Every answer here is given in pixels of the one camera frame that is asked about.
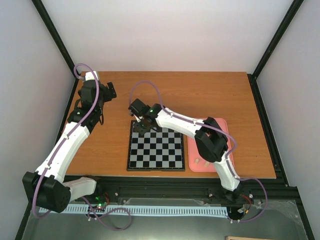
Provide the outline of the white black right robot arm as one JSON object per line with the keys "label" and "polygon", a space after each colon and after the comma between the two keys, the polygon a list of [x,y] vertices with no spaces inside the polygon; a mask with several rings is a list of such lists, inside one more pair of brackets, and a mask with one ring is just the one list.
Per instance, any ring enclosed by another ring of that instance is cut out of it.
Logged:
{"label": "white black right robot arm", "polygon": [[143,135],[151,128],[167,128],[195,140],[197,151],[204,160],[214,165],[219,176],[224,198],[235,203],[241,195],[241,181],[231,162],[228,141],[234,140],[212,118],[192,118],[172,111],[162,104],[149,106],[140,99],[129,104],[129,114],[137,120],[137,131]]}

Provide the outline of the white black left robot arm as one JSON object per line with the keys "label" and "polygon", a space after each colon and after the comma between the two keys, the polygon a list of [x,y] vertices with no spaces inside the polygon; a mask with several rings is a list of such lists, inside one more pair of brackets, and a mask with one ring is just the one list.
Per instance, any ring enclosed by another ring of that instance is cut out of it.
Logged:
{"label": "white black left robot arm", "polygon": [[100,82],[96,71],[85,74],[78,94],[80,98],[54,148],[35,172],[26,172],[22,178],[35,215],[37,208],[61,213],[70,202],[84,196],[95,202],[103,198],[104,188],[97,184],[96,177],[83,176],[66,182],[65,176],[77,151],[95,126],[104,124],[104,104],[116,98],[117,94],[111,82]]}

